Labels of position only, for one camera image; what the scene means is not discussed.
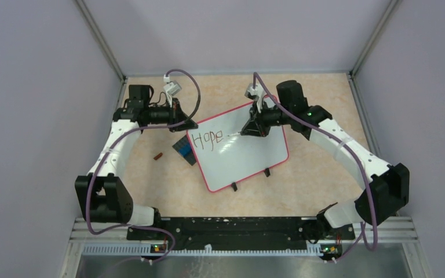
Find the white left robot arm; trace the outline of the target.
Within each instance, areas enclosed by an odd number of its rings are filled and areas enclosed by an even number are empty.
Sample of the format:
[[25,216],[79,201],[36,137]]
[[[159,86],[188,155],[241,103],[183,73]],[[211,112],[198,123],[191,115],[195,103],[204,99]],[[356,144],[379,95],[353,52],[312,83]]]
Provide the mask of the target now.
[[129,96],[113,115],[110,134],[97,162],[74,184],[86,221],[140,226],[148,239],[162,234],[163,225],[155,219],[157,210],[135,204],[122,177],[134,144],[144,130],[166,127],[177,132],[197,128],[175,98],[180,90],[176,81],[167,82],[162,90],[165,103],[157,104],[151,101],[152,86],[129,86]]

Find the white marker pen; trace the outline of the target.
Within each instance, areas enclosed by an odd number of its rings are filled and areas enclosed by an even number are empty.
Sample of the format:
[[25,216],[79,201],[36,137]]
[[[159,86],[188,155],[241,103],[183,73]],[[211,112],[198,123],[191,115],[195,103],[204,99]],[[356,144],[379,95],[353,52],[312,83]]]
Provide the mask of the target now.
[[240,132],[236,132],[236,133],[227,135],[227,137],[233,137],[233,136],[239,136],[239,135],[240,135]]

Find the pink framed whiteboard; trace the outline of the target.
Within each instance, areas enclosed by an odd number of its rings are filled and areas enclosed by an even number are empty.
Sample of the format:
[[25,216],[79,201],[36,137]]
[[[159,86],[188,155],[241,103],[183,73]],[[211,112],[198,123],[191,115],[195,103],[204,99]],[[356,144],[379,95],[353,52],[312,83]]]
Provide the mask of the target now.
[[227,135],[240,132],[249,119],[246,103],[198,122],[186,135],[209,192],[217,192],[285,162],[289,149],[284,129],[266,137]]

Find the brown marker cap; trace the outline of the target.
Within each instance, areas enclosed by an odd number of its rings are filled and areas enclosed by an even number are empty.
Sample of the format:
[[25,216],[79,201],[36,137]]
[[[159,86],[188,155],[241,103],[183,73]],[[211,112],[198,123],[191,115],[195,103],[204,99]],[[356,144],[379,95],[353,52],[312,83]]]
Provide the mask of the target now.
[[158,153],[157,155],[155,155],[155,156],[153,157],[153,159],[154,159],[154,160],[158,160],[158,159],[161,158],[162,156],[163,156],[163,153],[160,152],[160,153]]

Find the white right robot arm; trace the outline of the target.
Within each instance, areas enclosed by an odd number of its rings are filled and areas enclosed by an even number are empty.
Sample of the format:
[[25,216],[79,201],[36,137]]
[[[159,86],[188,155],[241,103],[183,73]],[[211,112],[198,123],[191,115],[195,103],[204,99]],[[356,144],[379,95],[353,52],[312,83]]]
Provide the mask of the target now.
[[281,82],[276,89],[279,102],[270,107],[264,101],[267,94],[262,85],[249,84],[245,96],[253,103],[240,135],[266,137],[272,127],[289,125],[332,155],[363,189],[356,199],[319,212],[316,230],[321,237],[331,239],[348,224],[379,225],[408,204],[410,172],[405,165],[392,165],[363,147],[330,112],[320,105],[309,105],[297,81]]

